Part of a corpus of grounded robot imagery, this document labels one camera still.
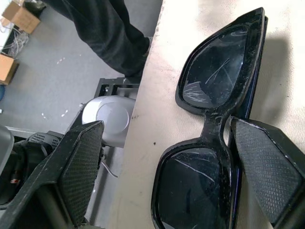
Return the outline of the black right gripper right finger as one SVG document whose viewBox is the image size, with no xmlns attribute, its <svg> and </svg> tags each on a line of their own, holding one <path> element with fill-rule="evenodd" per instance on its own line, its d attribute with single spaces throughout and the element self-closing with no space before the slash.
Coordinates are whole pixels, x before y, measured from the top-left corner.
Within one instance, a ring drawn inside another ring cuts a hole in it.
<svg viewBox="0 0 305 229">
<path fill-rule="evenodd" d="M 274 229 L 305 229 L 305 154 L 277 127 L 231 118 L 248 184 Z"/>
</svg>

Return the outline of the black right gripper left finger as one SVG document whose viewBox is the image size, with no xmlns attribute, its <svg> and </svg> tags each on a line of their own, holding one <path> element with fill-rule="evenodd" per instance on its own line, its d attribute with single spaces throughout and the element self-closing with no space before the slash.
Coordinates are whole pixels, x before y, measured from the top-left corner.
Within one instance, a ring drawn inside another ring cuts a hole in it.
<svg viewBox="0 0 305 229">
<path fill-rule="evenodd" d="M 101 121 L 15 142 L 0 125 L 0 229 L 83 229 L 102 152 Z"/>
</svg>

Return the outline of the black sunglasses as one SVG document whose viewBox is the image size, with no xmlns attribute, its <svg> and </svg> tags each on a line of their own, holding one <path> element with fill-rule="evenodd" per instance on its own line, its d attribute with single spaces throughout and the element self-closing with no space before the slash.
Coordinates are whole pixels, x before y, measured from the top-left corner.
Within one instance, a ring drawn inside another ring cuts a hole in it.
<svg viewBox="0 0 305 229">
<path fill-rule="evenodd" d="M 152 189 L 155 229 L 235 229 L 242 168 L 231 115 L 249 117 L 268 18 L 262 7 L 238 17 L 200 43 L 184 64 L 176 104 L 204 118 L 199 137 L 161 155 Z"/>
</svg>

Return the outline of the silver robot body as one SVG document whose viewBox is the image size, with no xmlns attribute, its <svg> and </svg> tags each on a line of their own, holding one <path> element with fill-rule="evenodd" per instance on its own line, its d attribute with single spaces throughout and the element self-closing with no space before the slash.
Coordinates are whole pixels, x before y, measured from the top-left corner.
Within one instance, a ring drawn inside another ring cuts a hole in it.
<svg viewBox="0 0 305 229">
<path fill-rule="evenodd" d="M 124 148 L 135 99 L 109 95 L 90 100 L 82 112 L 82 124 L 103 121 L 102 141 L 107 146 Z"/>
</svg>

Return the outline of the brown cardboard box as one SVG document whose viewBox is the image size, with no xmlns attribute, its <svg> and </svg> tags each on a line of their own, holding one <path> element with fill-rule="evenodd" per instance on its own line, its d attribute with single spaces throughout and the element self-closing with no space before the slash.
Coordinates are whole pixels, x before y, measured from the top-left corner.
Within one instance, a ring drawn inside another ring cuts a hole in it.
<svg viewBox="0 0 305 229">
<path fill-rule="evenodd" d="M 12 1 L 2 13 L 0 22 L 5 27 L 8 27 L 12 23 L 22 31 L 32 34 L 39 25 L 40 20 L 25 7 Z"/>
<path fill-rule="evenodd" d="M 13 58 L 0 54 L 0 84 L 9 85 L 18 66 Z"/>
</svg>

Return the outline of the person's dark trouser leg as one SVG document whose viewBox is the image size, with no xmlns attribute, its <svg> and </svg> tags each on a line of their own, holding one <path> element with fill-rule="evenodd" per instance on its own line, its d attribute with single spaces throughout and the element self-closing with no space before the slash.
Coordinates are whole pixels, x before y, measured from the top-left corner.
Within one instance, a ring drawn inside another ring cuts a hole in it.
<svg viewBox="0 0 305 229">
<path fill-rule="evenodd" d="M 41 0 L 71 20 L 80 39 L 109 67 L 140 78 L 151 39 L 130 23 L 124 0 Z"/>
</svg>

